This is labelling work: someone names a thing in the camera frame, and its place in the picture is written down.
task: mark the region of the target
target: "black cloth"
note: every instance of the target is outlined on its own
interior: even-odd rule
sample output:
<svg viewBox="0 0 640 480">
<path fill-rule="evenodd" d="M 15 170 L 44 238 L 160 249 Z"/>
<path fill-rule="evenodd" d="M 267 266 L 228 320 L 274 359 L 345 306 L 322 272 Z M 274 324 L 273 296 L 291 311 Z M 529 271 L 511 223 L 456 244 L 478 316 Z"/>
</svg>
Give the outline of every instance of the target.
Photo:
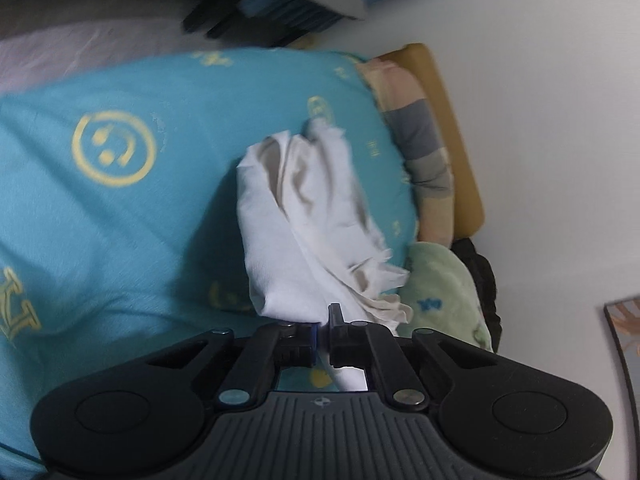
<svg viewBox="0 0 640 480">
<path fill-rule="evenodd" d="M 456 240 L 453 242 L 451 250 L 469 269 L 474 279 L 484 321 L 491 334 L 491 346 L 494 352 L 497 352 L 502 336 L 502 325 L 500 324 L 500 316 L 495 309 L 497 290 L 491 264 L 484 256 L 478 254 L 469 238 Z"/>
</svg>

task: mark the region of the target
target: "black object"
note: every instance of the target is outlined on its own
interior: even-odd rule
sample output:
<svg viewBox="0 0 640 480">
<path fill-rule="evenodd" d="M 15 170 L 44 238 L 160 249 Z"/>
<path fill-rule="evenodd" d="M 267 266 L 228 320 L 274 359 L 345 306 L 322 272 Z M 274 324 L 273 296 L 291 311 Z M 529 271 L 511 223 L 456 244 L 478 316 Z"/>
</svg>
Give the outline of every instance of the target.
<svg viewBox="0 0 640 480">
<path fill-rule="evenodd" d="M 624 332 L 618 331 L 614 322 L 614 318 L 620 320 L 619 316 L 621 314 L 626 321 L 636 320 L 635 314 L 631 313 L 625 306 L 627 301 L 635 302 L 636 305 L 638 305 L 638 302 L 640 302 L 640 296 L 636 298 L 626 298 L 625 300 L 606 304 L 604 307 L 604 315 L 607 319 L 607 324 L 611 330 L 611 336 L 616 345 L 616 351 L 618 352 L 622 371 L 625 376 L 626 390 L 629 394 L 629 405 L 631 408 L 631 417 L 634 422 L 634 434 L 636 437 L 636 479 L 640 480 L 640 419 L 638 419 L 638 403 L 640 402 L 638 391 L 640 391 L 640 383 L 638 383 L 637 380 L 634 381 L 634 378 L 636 378 L 637 375 L 635 373 L 632 375 L 630 370 L 631 366 L 634 366 L 634 371 L 636 370 L 636 363 L 638 361 L 636 356 L 640 352 L 640 343 L 634 339 L 627 339 Z M 625 345 L 622 343 L 622 336 L 625 336 Z M 636 347 L 636 351 L 626 354 L 625 351 L 629 346 L 632 348 Z"/>
<path fill-rule="evenodd" d="M 240 1 L 202 0 L 183 20 L 182 26 L 186 32 L 194 32 L 213 19 L 214 24 L 206 36 L 217 39 L 247 19 L 238 8 Z M 309 0 L 276 0 L 256 11 L 255 17 L 278 23 L 276 30 L 283 30 L 271 46 L 287 46 L 308 32 L 325 30 L 342 18 L 340 14 Z"/>
<path fill-rule="evenodd" d="M 393 338 L 330 307 L 335 367 L 368 392 L 274 392 L 315 327 L 213 330 L 46 395 L 31 434 L 51 480 L 597 479 L 612 434 L 589 390 L 430 329 Z"/>
<path fill-rule="evenodd" d="M 497 287 L 491 264 L 482 254 L 478 254 L 469 238 L 460 238 L 453 242 L 451 251 L 465 264 L 474 279 L 484 322 L 491 334 L 491 346 L 494 352 L 497 352 L 502 336 L 502 325 L 495 309 Z"/>
</svg>

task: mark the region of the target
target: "metal screw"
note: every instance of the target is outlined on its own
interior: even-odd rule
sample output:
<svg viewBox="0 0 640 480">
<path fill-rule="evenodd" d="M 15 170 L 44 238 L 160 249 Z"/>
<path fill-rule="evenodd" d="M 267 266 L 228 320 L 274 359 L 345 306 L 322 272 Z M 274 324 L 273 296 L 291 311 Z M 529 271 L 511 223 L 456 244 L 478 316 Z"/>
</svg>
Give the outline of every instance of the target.
<svg viewBox="0 0 640 480">
<path fill-rule="evenodd" d="M 223 404 L 237 406 L 238 404 L 247 402 L 250 397 L 249 393 L 244 390 L 225 390 L 219 394 L 218 400 Z"/>
<path fill-rule="evenodd" d="M 405 404 L 407 406 L 417 406 L 424 401 L 424 393 L 418 390 L 407 388 L 405 390 L 398 390 L 394 393 L 395 402 Z"/>
</svg>

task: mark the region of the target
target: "white towel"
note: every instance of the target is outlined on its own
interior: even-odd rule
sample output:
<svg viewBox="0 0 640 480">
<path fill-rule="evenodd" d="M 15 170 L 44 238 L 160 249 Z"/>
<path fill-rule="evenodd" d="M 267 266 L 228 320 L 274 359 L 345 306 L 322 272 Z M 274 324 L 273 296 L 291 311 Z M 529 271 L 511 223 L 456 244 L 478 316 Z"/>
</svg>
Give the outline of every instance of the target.
<svg viewBox="0 0 640 480">
<path fill-rule="evenodd" d="M 395 332 L 412 310 L 397 294 L 380 294 L 404 285 L 408 273 L 386 263 L 391 251 L 369 215 L 343 133 L 316 119 L 306 138 L 275 134 L 249 147 L 238 165 L 252 302 L 261 316 L 321 324 L 328 305 L 340 303 L 345 321 Z"/>
</svg>

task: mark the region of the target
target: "gray stripe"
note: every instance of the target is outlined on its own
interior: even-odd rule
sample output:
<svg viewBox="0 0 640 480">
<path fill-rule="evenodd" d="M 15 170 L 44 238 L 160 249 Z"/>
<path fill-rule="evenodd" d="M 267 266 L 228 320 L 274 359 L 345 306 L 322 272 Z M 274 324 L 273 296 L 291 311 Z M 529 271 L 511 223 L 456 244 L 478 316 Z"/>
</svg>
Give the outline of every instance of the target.
<svg viewBox="0 0 640 480">
<path fill-rule="evenodd" d="M 384 112 L 404 160 L 415 160 L 439 150 L 442 140 L 425 99 Z"/>
<path fill-rule="evenodd" d="M 453 195 L 453 176 L 443 151 L 406 162 L 411 182 L 420 197 L 445 198 Z"/>
</svg>

